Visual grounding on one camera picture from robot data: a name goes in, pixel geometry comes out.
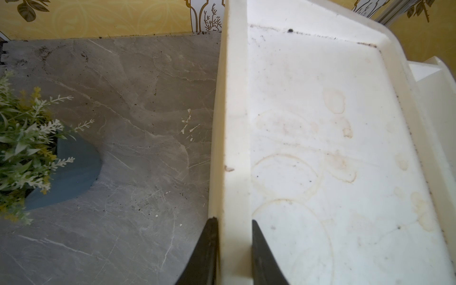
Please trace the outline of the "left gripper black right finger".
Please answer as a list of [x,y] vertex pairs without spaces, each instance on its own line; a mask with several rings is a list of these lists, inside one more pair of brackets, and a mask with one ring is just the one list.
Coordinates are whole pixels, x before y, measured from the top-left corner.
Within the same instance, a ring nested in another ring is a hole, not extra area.
[[256,220],[252,221],[252,277],[254,285],[289,285]]

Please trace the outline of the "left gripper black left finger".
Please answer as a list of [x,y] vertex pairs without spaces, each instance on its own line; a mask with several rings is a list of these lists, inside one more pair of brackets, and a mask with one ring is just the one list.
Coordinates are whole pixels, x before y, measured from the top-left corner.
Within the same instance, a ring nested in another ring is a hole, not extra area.
[[216,284],[219,225],[216,217],[209,218],[193,253],[176,285]]

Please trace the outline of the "white plastic drawer cabinet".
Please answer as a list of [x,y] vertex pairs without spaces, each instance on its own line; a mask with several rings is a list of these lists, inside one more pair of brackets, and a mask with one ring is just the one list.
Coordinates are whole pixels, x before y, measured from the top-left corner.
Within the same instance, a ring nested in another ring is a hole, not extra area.
[[227,1],[210,171],[217,283],[253,284],[256,221],[291,285],[453,285],[417,95],[375,21],[330,1]]

